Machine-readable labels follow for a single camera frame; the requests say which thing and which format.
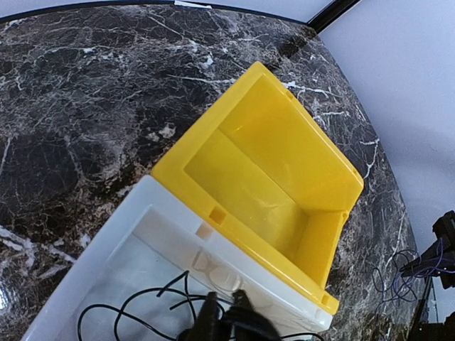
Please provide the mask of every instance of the white plastic container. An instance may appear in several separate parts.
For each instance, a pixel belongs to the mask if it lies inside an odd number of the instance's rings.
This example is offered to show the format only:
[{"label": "white plastic container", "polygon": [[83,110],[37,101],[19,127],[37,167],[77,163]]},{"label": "white plastic container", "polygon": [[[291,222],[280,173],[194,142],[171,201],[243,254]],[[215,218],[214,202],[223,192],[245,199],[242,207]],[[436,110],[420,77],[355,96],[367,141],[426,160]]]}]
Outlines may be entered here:
[{"label": "white plastic container", "polygon": [[[87,306],[105,303],[119,308],[131,294],[162,287],[187,269],[191,293],[217,291],[230,298],[244,289],[281,335],[321,332],[331,324],[330,314],[271,275],[145,176],[98,232],[22,340],[77,340],[77,319]],[[183,290],[183,283],[174,288]],[[168,311],[182,301],[181,296],[155,295],[136,299],[127,312],[171,337],[192,325],[187,305]],[[82,339],[113,340],[116,315],[101,308],[90,311],[82,322]],[[121,319],[119,333],[125,340],[163,340],[128,318]]]}]

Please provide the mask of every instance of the marble tabletop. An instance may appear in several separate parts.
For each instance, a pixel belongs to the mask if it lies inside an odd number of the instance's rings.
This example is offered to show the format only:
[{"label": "marble tabletop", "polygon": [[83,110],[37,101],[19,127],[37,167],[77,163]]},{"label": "marble tabletop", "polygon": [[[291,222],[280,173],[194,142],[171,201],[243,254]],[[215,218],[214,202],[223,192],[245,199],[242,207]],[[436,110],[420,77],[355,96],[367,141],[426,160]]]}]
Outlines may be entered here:
[{"label": "marble tabletop", "polygon": [[20,340],[133,184],[256,60],[365,179],[328,280],[341,305],[324,337],[376,340],[380,328],[405,339],[415,305],[386,305],[377,323],[371,272],[414,237],[380,141],[323,43],[276,18],[153,5],[0,28],[1,340]]}]

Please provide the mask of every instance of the yellow plastic container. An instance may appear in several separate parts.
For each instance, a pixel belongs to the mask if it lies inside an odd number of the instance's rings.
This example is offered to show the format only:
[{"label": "yellow plastic container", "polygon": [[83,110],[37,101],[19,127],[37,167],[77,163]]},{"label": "yellow plastic container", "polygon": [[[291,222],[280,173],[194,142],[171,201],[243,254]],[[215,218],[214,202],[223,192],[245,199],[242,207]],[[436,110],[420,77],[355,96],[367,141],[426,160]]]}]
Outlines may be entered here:
[{"label": "yellow plastic container", "polygon": [[276,277],[334,315],[325,292],[363,179],[299,101],[255,63],[152,175]]}]

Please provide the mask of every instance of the white wall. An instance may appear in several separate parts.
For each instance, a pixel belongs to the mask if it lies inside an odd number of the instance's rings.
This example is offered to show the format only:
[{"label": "white wall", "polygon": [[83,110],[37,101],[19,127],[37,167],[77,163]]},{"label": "white wall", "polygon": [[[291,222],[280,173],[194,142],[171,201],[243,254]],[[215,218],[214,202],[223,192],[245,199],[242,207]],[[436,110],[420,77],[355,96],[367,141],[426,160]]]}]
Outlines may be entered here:
[{"label": "white wall", "polygon": [[[382,141],[420,251],[455,209],[454,18],[454,0],[364,0],[321,34]],[[444,318],[455,288],[434,282]]]},{"label": "white wall", "polygon": [[[109,0],[0,0],[0,18],[36,9],[96,1]],[[331,3],[331,0],[197,0],[197,2],[262,11],[307,22]]]}]

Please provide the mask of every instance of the dark marble surface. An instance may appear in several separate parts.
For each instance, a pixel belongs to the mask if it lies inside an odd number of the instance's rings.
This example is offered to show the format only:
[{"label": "dark marble surface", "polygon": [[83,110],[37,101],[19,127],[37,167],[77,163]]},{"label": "dark marble surface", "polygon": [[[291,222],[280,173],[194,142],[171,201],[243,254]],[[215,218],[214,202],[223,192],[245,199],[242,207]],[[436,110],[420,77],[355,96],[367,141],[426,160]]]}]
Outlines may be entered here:
[{"label": "dark marble surface", "polygon": [[328,281],[327,340],[403,340],[414,305],[371,271],[414,248],[405,206],[357,97],[314,32],[171,6],[50,13],[0,28],[0,339],[19,340],[131,186],[254,61],[296,95],[365,179]]}]

